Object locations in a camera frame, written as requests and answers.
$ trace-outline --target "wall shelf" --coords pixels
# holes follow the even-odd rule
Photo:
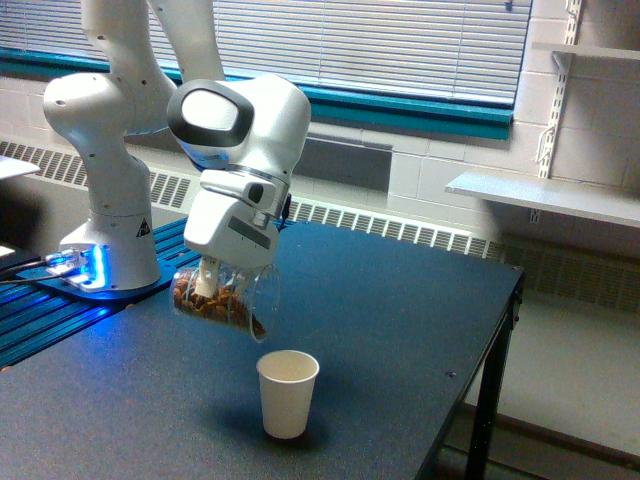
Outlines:
[[[547,50],[554,54],[570,54],[590,58],[615,58],[618,60],[640,61],[640,50],[594,47],[590,45],[564,45],[561,43],[533,42],[535,50]]]
[[[0,155],[0,180],[27,175],[40,170],[36,165]]]
[[[449,193],[640,228],[640,194],[516,173],[470,170]]]

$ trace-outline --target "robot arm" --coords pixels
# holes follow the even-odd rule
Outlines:
[[[275,75],[192,81],[176,91],[167,114],[169,128],[204,170],[186,245],[239,269],[271,264],[278,244],[273,220],[280,218],[309,126],[306,96]]]
[[[160,271],[149,234],[149,171],[129,155],[124,136],[166,128],[175,85],[153,55],[144,0],[82,0],[81,5],[82,28],[106,54],[111,72],[55,79],[44,94],[46,118],[78,150],[89,184],[89,220],[62,240],[61,250],[99,254],[93,260],[100,265],[67,277],[78,288],[135,289],[155,282]],[[52,273],[64,274],[64,268]]]
[[[128,154],[124,136],[162,130],[167,120],[204,170],[186,245],[203,255],[203,265],[269,265],[278,243],[273,220],[280,217],[309,125],[304,94],[275,75],[224,81],[210,0],[149,0],[187,81],[177,91],[153,55],[144,0],[81,5],[83,30],[106,54],[111,72],[54,80],[44,103],[51,126],[80,153],[89,183],[90,218],[61,247],[96,251],[102,263],[94,269],[100,275],[67,280],[104,291],[158,279],[149,172]]]

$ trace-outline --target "window blind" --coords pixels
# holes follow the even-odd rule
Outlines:
[[[531,0],[215,0],[227,75],[320,87],[513,104]],[[0,46],[104,58],[80,0],[0,0]],[[160,63],[176,66],[150,13]]]

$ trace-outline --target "warning label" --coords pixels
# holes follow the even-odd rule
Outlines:
[[[143,218],[142,219],[142,224],[140,225],[140,228],[138,229],[138,235],[136,235],[136,237],[144,237],[145,235],[149,235],[151,233],[151,228],[149,227],[149,224],[147,223],[147,219]]]

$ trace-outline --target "black cable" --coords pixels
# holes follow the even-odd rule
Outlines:
[[[22,265],[16,265],[15,267],[5,268],[0,271],[0,278],[8,277],[11,275],[15,275],[16,273],[22,272],[23,270],[28,270],[30,268],[44,267],[47,265],[46,260],[37,260],[35,262],[27,262]]]
[[[57,275],[49,275],[47,277],[27,278],[24,280],[3,280],[0,282],[0,285],[9,285],[9,284],[21,285],[24,283],[42,282],[44,280],[54,280],[56,278],[66,277],[67,275],[69,275],[69,272],[59,273]]]

